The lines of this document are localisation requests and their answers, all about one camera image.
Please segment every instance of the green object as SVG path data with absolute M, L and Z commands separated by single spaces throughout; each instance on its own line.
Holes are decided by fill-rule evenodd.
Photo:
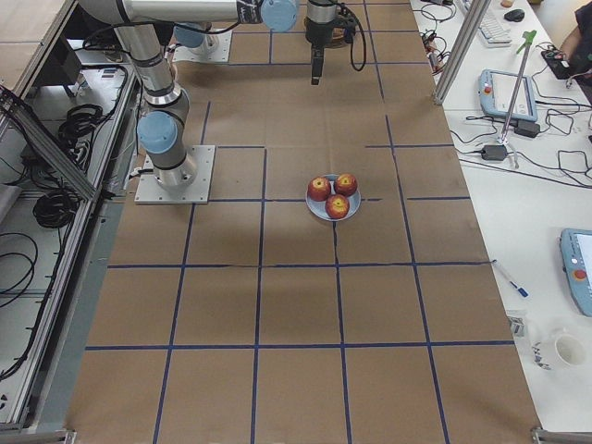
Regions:
M 537 35 L 537 30 L 533 30 L 533 31 L 525 31 L 524 34 L 522 34 L 522 36 L 524 37 L 524 43 L 522 43 L 522 46 L 520 46 L 518 48 L 518 51 L 516 51 L 516 54 L 520 54 L 520 52 L 526 48 L 526 46 L 531 46 L 533 44 L 533 41 L 535 40 L 535 36 Z

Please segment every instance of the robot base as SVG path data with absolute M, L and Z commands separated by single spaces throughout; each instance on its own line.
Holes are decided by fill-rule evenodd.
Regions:
M 230 43 L 232 42 L 232 31 L 224 32 L 223 34 L 217 35 L 217 38 L 218 46 L 213 52 L 209 54 L 206 51 L 203 51 L 201 46 L 197 54 L 190 51 L 185 46 L 180 46 L 179 48 L 175 49 L 175 54 L 173 55 L 173 62 L 194 62 L 210 64 L 228 63 L 228 57 L 230 56 Z
M 136 191 L 136 204 L 207 204 L 214 168 L 214 145 L 190 146 L 187 154 L 197 164 L 197 176 L 187 187 L 165 189 L 161 187 L 153 175 L 140 177 Z M 153 169 L 150 157 L 146 157 L 144 169 Z

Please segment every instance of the apple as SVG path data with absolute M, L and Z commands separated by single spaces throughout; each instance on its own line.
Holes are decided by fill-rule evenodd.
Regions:
M 333 187 L 335 187 L 337 194 L 343 194 L 346 197 L 351 196 L 358 191 L 358 180 L 350 173 L 339 174 L 333 183 Z
M 325 211 L 332 219 L 342 219 L 350 211 L 350 201 L 342 194 L 332 194 L 325 202 Z
M 331 194 L 331 182 L 323 176 L 314 178 L 308 182 L 306 194 L 316 202 L 323 202 Z

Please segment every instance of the marker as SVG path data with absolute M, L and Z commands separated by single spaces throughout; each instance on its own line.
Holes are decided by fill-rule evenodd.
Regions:
M 493 266 L 495 266 L 499 273 L 505 277 L 505 279 L 510 282 L 510 284 L 525 298 L 526 296 L 528 296 L 528 292 L 520 285 L 518 285 L 516 283 L 516 281 L 514 279 L 512 279 L 512 277 L 510 276 L 510 274 L 508 273 L 508 271 L 500 265 L 500 263 L 498 262 L 497 259 L 494 259 L 493 261 L 491 261 L 491 264 Z

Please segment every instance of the plate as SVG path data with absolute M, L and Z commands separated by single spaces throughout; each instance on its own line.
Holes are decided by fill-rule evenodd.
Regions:
M 329 182 L 331 182 L 331 194 L 335 194 L 333 182 L 335 182 L 335 179 L 338 177 L 338 174 L 325 174 L 324 177 L 329 179 Z M 308 208 L 313 212 L 313 214 L 317 217 L 320 217 L 323 220 L 328 220 L 331 222 L 339 222 L 340 220 L 349 219 L 350 217 L 355 215 L 355 212 L 358 211 L 358 208 L 360 208 L 360 202 L 362 201 L 360 190 L 358 189 L 354 194 L 349 196 L 348 201 L 350 201 L 350 211 L 348 211 L 348 214 L 345 215 L 345 217 L 342 217 L 341 219 L 333 219 L 329 217 L 327 211 L 325 211 L 325 201 L 314 201 L 308 197 L 308 194 L 306 194 L 306 204 L 308 205 Z

